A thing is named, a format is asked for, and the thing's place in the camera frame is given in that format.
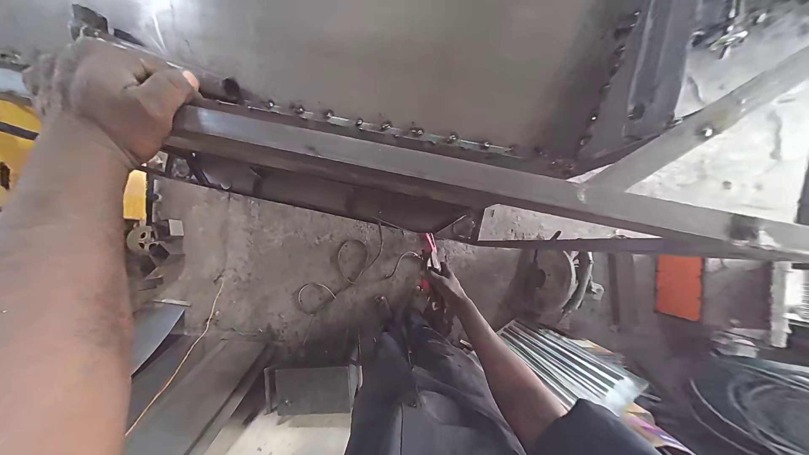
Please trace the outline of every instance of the sleeve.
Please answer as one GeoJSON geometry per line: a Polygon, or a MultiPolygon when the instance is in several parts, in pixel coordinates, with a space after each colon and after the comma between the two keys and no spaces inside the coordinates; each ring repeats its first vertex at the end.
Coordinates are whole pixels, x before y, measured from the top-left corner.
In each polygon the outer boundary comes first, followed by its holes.
{"type": "Polygon", "coordinates": [[[626,427],[603,406],[578,400],[548,427],[529,455],[660,455],[646,440],[626,427]]]}

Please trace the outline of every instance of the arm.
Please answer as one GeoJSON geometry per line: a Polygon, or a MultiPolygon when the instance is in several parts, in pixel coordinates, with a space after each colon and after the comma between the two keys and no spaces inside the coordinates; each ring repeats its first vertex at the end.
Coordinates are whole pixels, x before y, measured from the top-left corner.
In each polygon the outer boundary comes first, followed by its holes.
{"type": "Polygon", "coordinates": [[[197,82],[98,40],[23,79],[43,129],[0,213],[0,453],[120,453],[132,338],[123,189],[197,82]]]}
{"type": "Polygon", "coordinates": [[[545,429],[565,414],[565,408],[494,333],[447,264],[442,264],[442,274],[430,271],[430,282],[464,326],[503,417],[523,447],[531,448],[545,429]]]}

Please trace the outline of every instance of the thin wire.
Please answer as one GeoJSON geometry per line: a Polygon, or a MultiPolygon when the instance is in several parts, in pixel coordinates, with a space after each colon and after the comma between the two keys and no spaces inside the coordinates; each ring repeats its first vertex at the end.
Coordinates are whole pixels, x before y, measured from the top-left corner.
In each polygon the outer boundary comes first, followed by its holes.
{"type": "Polygon", "coordinates": [[[149,410],[149,408],[151,408],[152,405],[155,404],[157,399],[160,398],[160,395],[162,395],[163,392],[165,392],[166,389],[168,389],[168,386],[172,383],[174,378],[177,377],[177,373],[180,372],[180,368],[182,368],[183,364],[185,364],[185,361],[188,360],[188,356],[191,355],[191,351],[193,351],[194,347],[197,345],[197,343],[200,342],[202,337],[204,337],[205,334],[208,333],[208,329],[210,328],[210,321],[214,318],[214,310],[216,309],[216,301],[219,300],[219,295],[222,294],[222,289],[224,287],[225,287],[225,280],[222,279],[222,284],[219,285],[219,291],[216,293],[216,297],[214,297],[214,303],[212,305],[210,305],[210,315],[208,316],[208,321],[205,322],[205,330],[202,330],[202,333],[200,334],[200,336],[198,336],[197,339],[194,340],[193,343],[191,343],[191,347],[185,353],[185,357],[183,357],[183,359],[180,361],[180,364],[177,365],[177,369],[174,370],[174,373],[171,375],[171,377],[168,378],[168,381],[166,381],[166,384],[164,384],[163,387],[160,389],[160,391],[157,392],[155,397],[151,399],[149,404],[147,404],[146,407],[143,408],[143,410],[141,411],[141,414],[138,416],[138,418],[135,419],[134,422],[132,422],[132,426],[129,427],[129,430],[127,430],[126,433],[124,433],[124,438],[129,436],[129,434],[132,432],[132,430],[135,428],[135,426],[137,426],[138,423],[141,421],[141,419],[143,419],[143,416],[146,414],[146,412],[149,410]]]}
{"type": "Polygon", "coordinates": [[[416,259],[421,260],[421,254],[416,253],[415,251],[408,251],[407,253],[402,253],[402,255],[399,256],[399,260],[396,261],[396,266],[393,267],[393,272],[391,272],[390,274],[385,275],[385,279],[393,278],[393,275],[395,275],[396,271],[399,270],[399,263],[402,262],[402,259],[404,259],[405,256],[413,256],[416,259]]]}
{"type": "MultiPolygon", "coordinates": [[[[340,299],[337,296],[340,295],[342,292],[348,290],[350,287],[358,284],[358,281],[359,281],[360,277],[362,277],[362,275],[365,274],[365,272],[367,272],[371,268],[371,266],[373,266],[376,263],[376,261],[379,259],[379,257],[382,256],[382,250],[383,250],[383,248],[385,246],[385,240],[384,240],[384,237],[382,236],[382,223],[385,223],[385,224],[390,224],[390,223],[383,220],[383,219],[379,219],[379,218],[376,218],[376,217],[375,217],[375,219],[377,221],[376,227],[379,230],[379,251],[377,252],[376,256],[374,256],[374,258],[370,262],[368,262],[362,268],[362,270],[359,271],[359,273],[357,274],[356,277],[351,278],[349,276],[349,274],[347,274],[345,272],[345,270],[343,270],[343,265],[342,265],[342,261],[341,261],[343,250],[345,250],[345,247],[348,244],[352,244],[352,243],[359,244],[362,247],[362,249],[365,251],[365,260],[367,262],[368,258],[371,256],[370,250],[368,249],[368,245],[366,245],[365,242],[363,242],[362,240],[359,240],[359,239],[348,239],[348,240],[344,241],[343,243],[341,243],[340,248],[337,249],[337,270],[340,272],[340,276],[345,281],[348,282],[348,284],[349,284],[348,286],[344,287],[340,291],[335,292],[330,287],[326,286],[323,283],[311,282],[311,283],[304,284],[303,286],[301,286],[300,289],[298,289],[298,296],[297,296],[298,298],[296,299],[295,303],[298,305],[298,309],[302,313],[306,313],[306,314],[311,316],[311,320],[309,321],[309,325],[307,326],[306,333],[303,335],[303,344],[306,344],[306,340],[309,337],[309,329],[311,328],[312,322],[314,322],[314,320],[315,320],[315,315],[317,315],[321,311],[325,310],[334,301],[336,301],[337,303],[340,303],[340,299]],[[321,303],[320,305],[318,305],[315,308],[308,308],[307,306],[305,306],[303,304],[303,301],[301,300],[301,295],[303,294],[303,290],[306,289],[307,287],[310,287],[310,286],[322,287],[323,289],[326,290],[326,292],[329,293],[329,295],[332,298],[330,300],[325,300],[323,303],[321,303]]],[[[394,224],[390,224],[390,225],[393,226],[394,228],[401,229],[402,231],[404,231],[404,229],[402,229],[401,227],[398,227],[398,226],[396,226],[394,224]]],[[[421,255],[414,252],[414,251],[408,251],[407,253],[402,254],[401,256],[399,256],[399,260],[396,261],[396,267],[393,268],[393,272],[391,272],[390,274],[386,274],[384,279],[392,278],[393,275],[396,273],[396,270],[399,269],[399,263],[401,262],[402,258],[404,258],[405,256],[408,256],[408,255],[421,258],[421,255]]]]}

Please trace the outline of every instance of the forearm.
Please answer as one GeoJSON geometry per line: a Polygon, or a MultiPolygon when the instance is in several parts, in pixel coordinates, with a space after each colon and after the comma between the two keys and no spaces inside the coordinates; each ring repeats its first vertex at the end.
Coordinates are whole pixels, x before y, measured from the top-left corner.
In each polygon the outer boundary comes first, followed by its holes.
{"type": "Polygon", "coordinates": [[[523,446],[530,447],[565,409],[494,333],[471,300],[458,306],[458,318],[481,361],[494,401],[523,446]]]}
{"type": "Polygon", "coordinates": [[[65,120],[46,129],[0,214],[4,453],[121,449],[132,332],[121,219],[127,169],[103,135],[74,127],[65,120]],[[94,434],[74,431],[88,427],[94,434]]]}

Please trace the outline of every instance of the sheet metal panel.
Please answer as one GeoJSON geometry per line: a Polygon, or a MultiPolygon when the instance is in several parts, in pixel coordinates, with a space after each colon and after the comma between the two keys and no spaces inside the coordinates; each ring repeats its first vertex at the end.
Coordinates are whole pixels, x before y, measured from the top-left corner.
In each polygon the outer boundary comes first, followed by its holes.
{"type": "MultiPolygon", "coordinates": [[[[613,29],[646,0],[97,0],[151,49],[310,110],[573,153],[613,29]]],[[[70,2],[0,5],[0,46],[70,40],[70,2]]]]}

